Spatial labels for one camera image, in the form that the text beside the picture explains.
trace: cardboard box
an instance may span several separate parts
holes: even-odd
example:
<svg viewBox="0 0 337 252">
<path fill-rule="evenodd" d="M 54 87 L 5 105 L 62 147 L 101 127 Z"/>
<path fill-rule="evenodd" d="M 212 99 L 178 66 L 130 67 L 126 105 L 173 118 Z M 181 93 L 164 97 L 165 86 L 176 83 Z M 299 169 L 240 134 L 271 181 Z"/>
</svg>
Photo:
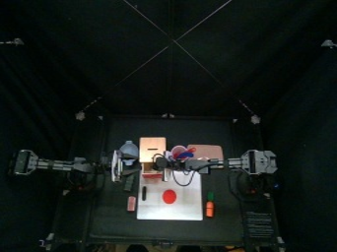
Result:
<svg viewBox="0 0 337 252">
<path fill-rule="evenodd" d="M 142 176 L 145 178 L 161 178 L 162 171 L 153 168 L 156 155 L 164 155 L 166 151 L 166 138 L 140 139 L 140 162 L 142 165 Z"/>
</svg>

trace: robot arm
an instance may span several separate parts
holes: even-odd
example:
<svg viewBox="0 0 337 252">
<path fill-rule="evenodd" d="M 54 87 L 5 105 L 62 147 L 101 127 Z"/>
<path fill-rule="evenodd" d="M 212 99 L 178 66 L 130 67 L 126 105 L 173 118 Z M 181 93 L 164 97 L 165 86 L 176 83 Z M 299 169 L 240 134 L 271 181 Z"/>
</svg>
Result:
<svg viewBox="0 0 337 252">
<path fill-rule="evenodd" d="M 50 160 L 29 150 L 21 150 L 14 155 L 10 164 L 10 175 L 31 175 L 38 169 L 73 171 L 78 170 L 85 173 L 94 172 L 94 165 L 86 161 L 85 157 L 77 157 L 74 161 Z"/>
</svg>

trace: wire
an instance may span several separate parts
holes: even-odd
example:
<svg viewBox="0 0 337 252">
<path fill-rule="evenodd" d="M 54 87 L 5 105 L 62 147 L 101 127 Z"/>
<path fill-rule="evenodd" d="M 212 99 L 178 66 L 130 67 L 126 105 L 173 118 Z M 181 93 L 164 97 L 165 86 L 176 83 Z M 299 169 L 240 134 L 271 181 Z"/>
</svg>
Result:
<svg viewBox="0 0 337 252">
<path fill-rule="evenodd" d="M 176 183 L 177 183 L 178 185 L 181 185 L 181 186 L 189 186 L 189 185 L 192 184 L 193 180 L 195 180 L 196 171 L 195 171 L 195 173 L 193 173 L 193 176 L 192 176 L 191 181 L 189 181 L 188 184 L 181 184 L 181 183 L 178 182 L 178 180 L 177 180 L 177 178 L 176 178 L 174 172 L 176 172 L 176 170 L 173 171 L 173 176 L 174 176 L 174 181 L 176 181 Z"/>
</svg>

